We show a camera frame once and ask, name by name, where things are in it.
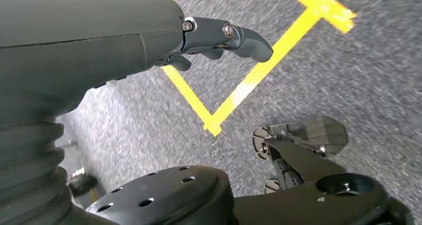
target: screw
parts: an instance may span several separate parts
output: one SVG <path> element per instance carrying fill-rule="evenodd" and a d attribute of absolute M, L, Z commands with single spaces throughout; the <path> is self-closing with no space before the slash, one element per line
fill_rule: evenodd
<path fill-rule="evenodd" d="M 233 26 L 229 22 L 225 22 L 223 24 L 223 33 L 226 38 L 233 37 Z"/>
<path fill-rule="evenodd" d="M 319 146 L 319 150 L 320 150 L 322 156 L 325 156 L 325 149 L 326 149 L 325 145 Z"/>
<path fill-rule="evenodd" d="M 275 134 L 269 134 L 265 137 L 265 139 L 277 139 L 277 136 Z"/>
<path fill-rule="evenodd" d="M 349 183 L 344 183 L 343 187 L 346 189 L 346 192 L 350 191 Z"/>
<path fill-rule="evenodd" d="M 263 152 L 263 153 L 267 153 L 267 151 L 268 151 L 268 145 L 266 145 L 264 143 L 262 143 L 261 145 L 262 145 L 262 147 L 259 149 L 259 151 L 260 152 Z"/>
<path fill-rule="evenodd" d="M 194 29 L 194 25 L 189 22 L 189 21 L 185 21 L 182 23 L 182 29 L 183 31 L 192 31 Z"/>

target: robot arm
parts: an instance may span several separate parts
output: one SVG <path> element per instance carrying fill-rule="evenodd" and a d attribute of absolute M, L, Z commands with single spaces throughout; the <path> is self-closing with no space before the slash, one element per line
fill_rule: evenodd
<path fill-rule="evenodd" d="M 57 165 L 55 118 L 90 88 L 182 55 L 222 50 L 266 61 L 256 32 L 186 18 L 172 0 L 0 0 L 0 224 L 114 224 L 76 208 Z"/>

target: floor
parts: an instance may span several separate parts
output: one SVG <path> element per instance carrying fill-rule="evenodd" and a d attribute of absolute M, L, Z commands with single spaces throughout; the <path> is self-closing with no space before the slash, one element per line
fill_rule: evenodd
<path fill-rule="evenodd" d="M 186 16 L 221 18 L 274 44 L 304 11 L 296 0 L 175 0 Z M 422 223 L 422 1 L 338 0 L 357 14 L 343 34 L 320 20 L 221 125 L 214 137 L 160 68 L 88 91 L 59 118 L 77 147 L 63 166 L 85 166 L 107 190 L 156 170 L 223 169 L 236 196 L 260 194 L 272 166 L 254 153 L 255 127 L 329 115 L 347 127 L 334 158 L 375 177 Z M 233 54 L 190 57 L 182 73 L 213 113 L 255 66 Z"/>

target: yellow floor marking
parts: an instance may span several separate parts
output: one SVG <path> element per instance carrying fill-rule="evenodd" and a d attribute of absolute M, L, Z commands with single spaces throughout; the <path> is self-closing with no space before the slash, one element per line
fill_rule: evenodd
<path fill-rule="evenodd" d="M 351 10 L 336 0 L 297 0 L 307 8 L 312 8 L 315 14 L 331 23 L 338 30 L 347 33 L 353 26 L 352 18 L 356 17 Z"/>
<path fill-rule="evenodd" d="M 258 63 L 213 115 L 210 114 L 198 96 L 174 67 L 163 67 L 164 72 L 204 122 L 204 129 L 209 130 L 214 136 L 217 136 L 221 132 L 221 123 L 223 123 L 234 109 L 321 18 L 330 22 L 343 33 L 347 33 L 354 25 L 351 19 L 356 15 L 336 0 L 298 1 L 305 5 L 307 9 L 305 9 L 299 18 L 296 19 L 280 40 L 274 44 L 274 54 L 271 59 L 264 63 Z"/>
<path fill-rule="evenodd" d="M 217 136 L 221 132 L 220 124 L 214 124 L 210 112 L 201 102 L 201 100 L 195 95 L 194 91 L 189 87 L 188 83 L 183 79 L 179 72 L 172 66 L 163 67 L 164 72 L 174 83 L 176 88 L 182 93 L 188 103 L 191 105 L 192 109 L 198 114 L 204 124 L 209 125 L 209 131 Z"/>
<path fill-rule="evenodd" d="M 320 16 L 316 16 L 312 10 L 306 9 L 283 34 L 280 40 L 274 44 L 274 54 L 271 59 L 267 62 L 256 64 L 252 71 L 212 115 L 214 124 L 221 124 L 319 19 Z"/>

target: bolt hole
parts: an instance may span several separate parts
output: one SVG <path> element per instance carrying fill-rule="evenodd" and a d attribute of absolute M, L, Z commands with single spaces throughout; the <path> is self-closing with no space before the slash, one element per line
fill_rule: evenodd
<path fill-rule="evenodd" d="M 184 179 L 182 180 L 182 183 L 186 183 L 186 182 L 192 181 L 192 180 L 194 180 L 194 179 L 195 179 L 195 177 L 187 177 L 187 178 L 184 178 Z"/>
<path fill-rule="evenodd" d="M 123 188 L 117 188 L 117 189 L 113 190 L 111 193 L 118 192 L 118 191 L 120 191 L 120 190 L 122 190 L 122 189 L 123 189 Z"/>
<path fill-rule="evenodd" d="M 323 177 L 315 185 L 324 194 L 349 197 L 371 192 L 375 183 L 363 175 L 343 173 Z"/>
<path fill-rule="evenodd" d="M 145 206 L 148 206 L 148 205 L 150 205 L 153 201 L 154 201 L 154 199 L 153 199 L 153 198 L 146 199 L 146 200 L 144 200 L 144 201 L 140 202 L 140 203 L 139 203 L 139 206 L 140 206 L 140 207 L 145 207 Z"/>
<path fill-rule="evenodd" d="M 104 210 L 106 210 L 106 209 L 109 209 L 109 208 L 111 208 L 112 206 L 113 206 L 113 203 L 111 203 L 111 204 L 107 204 L 107 205 L 104 205 L 104 206 L 102 206 L 101 208 L 99 208 L 99 209 L 97 210 L 97 213 L 102 212 L 102 211 L 104 211 Z"/>

